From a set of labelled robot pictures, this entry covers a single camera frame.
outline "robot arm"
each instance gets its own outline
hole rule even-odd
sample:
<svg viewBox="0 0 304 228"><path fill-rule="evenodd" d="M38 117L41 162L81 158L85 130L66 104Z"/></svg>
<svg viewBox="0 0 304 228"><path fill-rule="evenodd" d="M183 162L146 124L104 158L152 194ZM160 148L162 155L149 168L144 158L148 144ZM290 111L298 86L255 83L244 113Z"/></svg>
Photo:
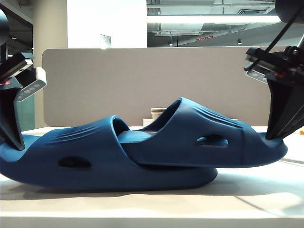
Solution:
<svg viewBox="0 0 304 228"><path fill-rule="evenodd" d="M269 53L293 23L304 23L303 0L276 0L275 9L288 22L266 49L252 47L247 51L250 62L246 74L267 83L271 92L270 115L266 138L285 138L304 126L304 36L297 47Z"/></svg>
<svg viewBox="0 0 304 228"><path fill-rule="evenodd" d="M5 14L0 10L0 45L9 37ZM33 65L31 53L16 53L0 64L0 144L5 141L17 150L25 148L17 115L18 101L22 101L45 87L45 71Z"/></svg>

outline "ventilation hole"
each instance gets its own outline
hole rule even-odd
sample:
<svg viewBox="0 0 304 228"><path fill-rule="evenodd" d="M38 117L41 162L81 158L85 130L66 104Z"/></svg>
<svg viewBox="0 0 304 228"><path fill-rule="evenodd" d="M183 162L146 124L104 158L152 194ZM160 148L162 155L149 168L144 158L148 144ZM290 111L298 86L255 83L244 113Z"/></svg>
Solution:
<svg viewBox="0 0 304 228"><path fill-rule="evenodd" d="M88 168L91 163L81 157L65 157L58 161L59 166L66 168Z"/></svg>
<svg viewBox="0 0 304 228"><path fill-rule="evenodd" d="M196 144L201 146L226 147L228 146L228 140L220 135L212 134L198 138Z"/></svg>

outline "slide sandal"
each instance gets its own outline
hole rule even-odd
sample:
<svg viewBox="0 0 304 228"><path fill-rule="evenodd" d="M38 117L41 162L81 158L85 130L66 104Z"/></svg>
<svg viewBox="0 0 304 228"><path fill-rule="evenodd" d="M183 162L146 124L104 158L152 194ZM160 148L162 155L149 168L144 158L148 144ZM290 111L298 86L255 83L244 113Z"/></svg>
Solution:
<svg viewBox="0 0 304 228"><path fill-rule="evenodd" d="M139 165L118 135L129 127L117 116L83 126L56 129L42 137L24 135L26 148L0 145L0 172L16 181L69 190L168 190L212 181L215 168ZM134 131L135 141L150 134Z"/></svg>
<svg viewBox="0 0 304 228"><path fill-rule="evenodd" d="M137 132L146 137L124 131L118 139L128 156L142 165L245 168L270 164L287 153L281 138L266 140L265 133L248 124L186 98Z"/></svg>

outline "black cable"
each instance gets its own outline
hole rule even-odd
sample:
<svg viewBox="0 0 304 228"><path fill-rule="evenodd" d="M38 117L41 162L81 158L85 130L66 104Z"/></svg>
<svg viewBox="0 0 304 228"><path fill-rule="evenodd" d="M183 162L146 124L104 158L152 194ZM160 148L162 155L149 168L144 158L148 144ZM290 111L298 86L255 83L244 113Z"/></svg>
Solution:
<svg viewBox="0 0 304 228"><path fill-rule="evenodd" d="M272 41L272 43L266 48L265 52L269 52L276 44L277 42L282 38L282 36L287 32L287 30L290 28L290 26L294 23L294 21L297 19L299 14L303 11L304 4L295 12L292 18L290 18L289 22L285 25L285 27L282 29L282 31L277 35L277 37ZM249 65L249 67L245 67L246 71L252 70L263 58L262 54L254 63Z"/></svg>

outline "white tabletop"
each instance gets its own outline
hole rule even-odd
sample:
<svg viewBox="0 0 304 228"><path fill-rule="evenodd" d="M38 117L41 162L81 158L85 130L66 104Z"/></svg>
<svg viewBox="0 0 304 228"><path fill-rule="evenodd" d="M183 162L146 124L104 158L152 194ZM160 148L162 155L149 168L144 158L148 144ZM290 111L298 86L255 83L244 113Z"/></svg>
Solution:
<svg viewBox="0 0 304 228"><path fill-rule="evenodd" d="M288 154L304 136L285 139ZM191 190L68 192L0 176L1 227L304 227L304 165L278 161L248 169L218 169Z"/></svg>

